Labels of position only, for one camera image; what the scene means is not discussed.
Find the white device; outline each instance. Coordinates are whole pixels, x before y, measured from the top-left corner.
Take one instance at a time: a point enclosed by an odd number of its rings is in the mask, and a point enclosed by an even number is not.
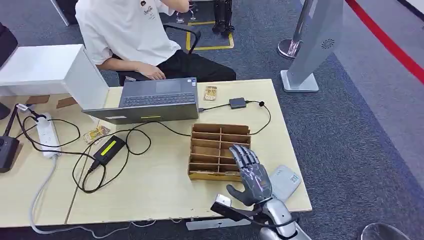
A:
[[[272,185],[272,197],[283,203],[295,192],[301,184],[301,178],[290,168],[280,165],[269,176]]]
[[[342,0],[316,2],[303,45],[290,68],[280,72],[286,92],[318,92],[313,71],[326,60],[340,42],[343,2]]]
[[[52,119],[52,116],[50,114],[43,113],[46,118],[39,117],[37,118],[37,131],[38,131],[38,137],[41,144],[49,145],[49,146],[59,146],[59,139],[58,135],[56,134],[55,125],[53,124],[53,121],[49,121]],[[43,150],[54,150],[54,151],[60,151],[60,147],[49,147],[49,146],[41,146]],[[52,158],[54,155],[59,155],[59,153],[56,152],[49,152],[44,151],[42,153],[47,158]]]

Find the laptop keyboard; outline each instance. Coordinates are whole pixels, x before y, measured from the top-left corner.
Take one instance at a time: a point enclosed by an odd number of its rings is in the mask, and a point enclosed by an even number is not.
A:
[[[177,93],[154,96],[127,96],[122,99],[122,107],[136,107],[146,105],[184,104],[195,101],[195,93]]]

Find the wooden card organizer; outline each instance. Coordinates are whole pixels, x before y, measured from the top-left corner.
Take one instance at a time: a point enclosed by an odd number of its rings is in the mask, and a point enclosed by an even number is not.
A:
[[[229,148],[239,144],[250,149],[248,126],[226,124],[193,124],[188,177],[191,180],[240,182],[240,173]]]

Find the robot finger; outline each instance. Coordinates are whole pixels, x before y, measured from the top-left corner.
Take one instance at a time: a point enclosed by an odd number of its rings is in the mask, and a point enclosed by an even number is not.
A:
[[[249,161],[249,164],[255,164],[255,158],[253,157],[253,155],[251,154],[252,151],[250,151],[247,147],[245,146],[241,146],[241,148],[243,149],[243,151],[246,153],[247,159]]]
[[[245,165],[243,164],[243,161],[239,155],[239,152],[232,146],[229,147],[230,152],[232,153],[232,155],[234,156],[234,160],[235,163],[237,164],[239,169],[242,169],[243,167],[245,167]]]
[[[250,164],[249,159],[247,157],[247,153],[243,151],[242,147],[240,145],[234,144],[234,147],[237,149],[238,154],[240,154],[241,158],[243,159],[243,165],[247,166]]]
[[[252,150],[249,150],[249,151],[250,151],[250,154],[252,154],[252,156],[253,156],[254,162],[256,164],[259,164],[259,158],[258,158],[258,156],[256,156],[255,152],[252,151]]]

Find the yellow label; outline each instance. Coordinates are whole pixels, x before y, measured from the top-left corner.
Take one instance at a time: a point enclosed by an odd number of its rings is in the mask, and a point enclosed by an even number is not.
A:
[[[117,143],[117,141],[113,140],[109,146],[107,146],[101,153],[101,156],[104,156],[115,144]]]
[[[141,116],[141,119],[160,118],[161,116]]]

